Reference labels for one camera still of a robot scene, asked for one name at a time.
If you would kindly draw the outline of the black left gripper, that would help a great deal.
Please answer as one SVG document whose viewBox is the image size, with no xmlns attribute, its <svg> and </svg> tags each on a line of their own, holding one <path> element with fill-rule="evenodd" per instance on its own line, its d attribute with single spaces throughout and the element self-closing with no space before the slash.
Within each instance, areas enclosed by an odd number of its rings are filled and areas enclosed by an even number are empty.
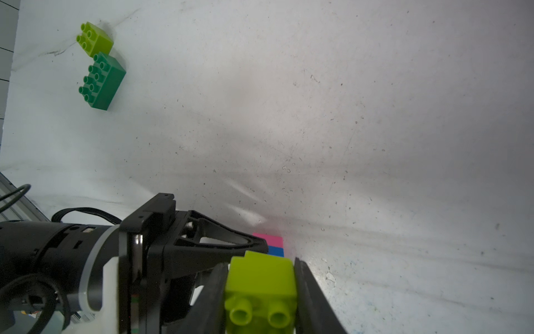
<svg viewBox="0 0 534 334">
<path fill-rule="evenodd" d="M 193 274 L 268 244 L 158 193 L 119 227 L 119 333 L 172 333 L 191 309 Z"/>
</svg>

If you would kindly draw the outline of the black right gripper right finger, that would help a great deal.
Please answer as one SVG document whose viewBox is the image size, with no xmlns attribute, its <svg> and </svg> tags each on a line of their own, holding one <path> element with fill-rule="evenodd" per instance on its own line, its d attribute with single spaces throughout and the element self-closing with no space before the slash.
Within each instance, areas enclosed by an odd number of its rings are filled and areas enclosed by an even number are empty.
<svg viewBox="0 0 534 334">
<path fill-rule="evenodd" d="M 296 258 L 294 271 L 298 295 L 296 333 L 347 334 L 307 263 Z"/>
</svg>

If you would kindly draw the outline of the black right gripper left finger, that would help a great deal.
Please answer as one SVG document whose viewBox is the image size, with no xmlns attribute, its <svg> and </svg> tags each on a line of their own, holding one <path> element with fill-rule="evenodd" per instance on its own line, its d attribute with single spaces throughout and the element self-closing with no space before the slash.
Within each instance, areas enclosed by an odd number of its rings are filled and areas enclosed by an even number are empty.
<svg viewBox="0 0 534 334">
<path fill-rule="evenodd" d="M 225 285 L 228 263 L 217 264 L 187 316 L 167 333 L 225 333 Z"/>
</svg>

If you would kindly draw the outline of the lime small lego brick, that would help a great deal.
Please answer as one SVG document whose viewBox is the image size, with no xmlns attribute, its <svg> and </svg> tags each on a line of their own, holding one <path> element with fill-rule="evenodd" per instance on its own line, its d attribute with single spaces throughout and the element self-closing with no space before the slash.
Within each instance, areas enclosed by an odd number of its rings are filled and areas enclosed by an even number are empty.
<svg viewBox="0 0 534 334">
<path fill-rule="evenodd" d="M 113 48 L 113 41 L 107 33 L 90 22 L 81 24 L 81 33 L 76 37 L 76 42 L 91 58 L 100 52 L 108 55 Z"/>
<path fill-rule="evenodd" d="M 291 260 L 247 251 L 229 264 L 227 333 L 293 333 L 298 293 Z"/>
</svg>

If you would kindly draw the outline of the pink small lego brick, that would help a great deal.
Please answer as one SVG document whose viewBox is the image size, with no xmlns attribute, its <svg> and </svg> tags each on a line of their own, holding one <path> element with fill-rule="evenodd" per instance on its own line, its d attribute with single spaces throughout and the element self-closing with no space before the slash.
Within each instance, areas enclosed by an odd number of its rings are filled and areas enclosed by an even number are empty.
<svg viewBox="0 0 534 334">
<path fill-rule="evenodd" d="M 277 247 L 281 249 L 284 248 L 284 241 L 282 237 L 266 235 L 266 234 L 261 234 L 261 233 L 253 233 L 253 236 L 264 239 L 269 246 Z"/>
</svg>

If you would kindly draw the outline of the blue small lego brick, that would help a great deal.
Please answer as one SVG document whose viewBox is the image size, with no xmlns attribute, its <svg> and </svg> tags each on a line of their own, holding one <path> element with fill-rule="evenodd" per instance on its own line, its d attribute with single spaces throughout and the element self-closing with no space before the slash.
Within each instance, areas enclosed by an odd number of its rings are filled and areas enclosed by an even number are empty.
<svg viewBox="0 0 534 334">
<path fill-rule="evenodd" d="M 285 250 L 282 247 L 269 245 L 268 246 L 268 254 L 270 256 L 284 257 L 285 256 Z"/>
</svg>

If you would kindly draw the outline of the dark green lego brick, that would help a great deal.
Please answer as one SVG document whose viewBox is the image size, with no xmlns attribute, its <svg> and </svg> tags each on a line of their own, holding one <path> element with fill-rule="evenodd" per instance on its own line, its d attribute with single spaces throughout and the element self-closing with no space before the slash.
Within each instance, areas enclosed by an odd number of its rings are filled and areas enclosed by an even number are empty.
<svg viewBox="0 0 534 334">
<path fill-rule="evenodd" d="M 94 55 L 93 61 L 78 91 L 90 107 L 107 111 L 127 72 L 103 52 Z"/>
</svg>

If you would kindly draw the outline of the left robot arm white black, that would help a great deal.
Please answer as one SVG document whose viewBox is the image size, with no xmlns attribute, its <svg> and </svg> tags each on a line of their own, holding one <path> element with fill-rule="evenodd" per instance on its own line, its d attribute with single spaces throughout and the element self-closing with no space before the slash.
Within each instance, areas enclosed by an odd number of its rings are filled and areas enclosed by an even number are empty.
<svg viewBox="0 0 534 334">
<path fill-rule="evenodd" d="M 159 193 L 119 224 L 1 224 L 1 329 L 17 311 L 98 313 L 117 333 L 222 333 L 228 264 L 266 241 Z"/>
</svg>

